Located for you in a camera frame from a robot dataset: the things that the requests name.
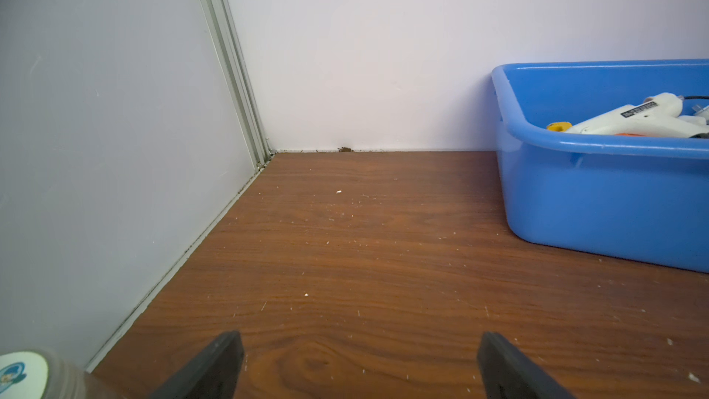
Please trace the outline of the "yellow glue gun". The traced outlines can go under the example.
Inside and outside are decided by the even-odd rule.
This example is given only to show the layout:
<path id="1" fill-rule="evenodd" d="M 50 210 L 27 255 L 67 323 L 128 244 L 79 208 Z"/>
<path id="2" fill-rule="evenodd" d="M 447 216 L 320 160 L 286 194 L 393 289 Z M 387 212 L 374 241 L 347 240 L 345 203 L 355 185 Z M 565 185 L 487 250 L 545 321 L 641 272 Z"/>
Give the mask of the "yellow glue gun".
<path id="1" fill-rule="evenodd" d="M 570 122 L 554 122 L 547 125 L 547 130 L 553 132 L 565 132 L 571 128 L 572 124 Z"/>

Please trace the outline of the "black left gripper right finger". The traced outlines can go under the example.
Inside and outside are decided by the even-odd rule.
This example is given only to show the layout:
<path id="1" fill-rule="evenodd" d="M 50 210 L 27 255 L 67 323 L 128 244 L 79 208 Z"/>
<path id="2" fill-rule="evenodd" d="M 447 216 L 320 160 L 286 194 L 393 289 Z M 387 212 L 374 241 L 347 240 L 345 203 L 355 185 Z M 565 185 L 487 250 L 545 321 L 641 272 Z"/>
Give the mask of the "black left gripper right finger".
<path id="1" fill-rule="evenodd" d="M 487 398 L 545 399 L 573 395 L 497 332 L 484 332 L 477 351 Z"/>

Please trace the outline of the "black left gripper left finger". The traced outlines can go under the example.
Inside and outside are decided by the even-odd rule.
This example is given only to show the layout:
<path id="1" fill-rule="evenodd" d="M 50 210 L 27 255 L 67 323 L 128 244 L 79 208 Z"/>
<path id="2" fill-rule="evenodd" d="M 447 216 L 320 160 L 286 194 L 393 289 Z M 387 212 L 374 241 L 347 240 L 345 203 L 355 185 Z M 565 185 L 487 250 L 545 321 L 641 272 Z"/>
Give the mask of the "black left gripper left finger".
<path id="1" fill-rule="evenodd" d="M 150 398 L 232 399 L 244 358 L 240 332 L 223 332 L 154 391 Z"/>

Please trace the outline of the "small white red glue gun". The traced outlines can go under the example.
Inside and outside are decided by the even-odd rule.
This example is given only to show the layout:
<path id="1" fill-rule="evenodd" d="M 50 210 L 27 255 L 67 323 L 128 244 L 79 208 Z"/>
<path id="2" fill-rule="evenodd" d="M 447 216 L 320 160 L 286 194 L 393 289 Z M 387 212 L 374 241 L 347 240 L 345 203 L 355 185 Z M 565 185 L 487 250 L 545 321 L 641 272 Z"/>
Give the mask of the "small white red glue gun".
<path id="1" fill-rule="evenodd" d="M 683 116 L 684 98 L 664 92 L 640 105 L 624 105 L 575 125 L 562 123 L 561 132 L 595 136 L 707 139 L 703 116 Z"/>

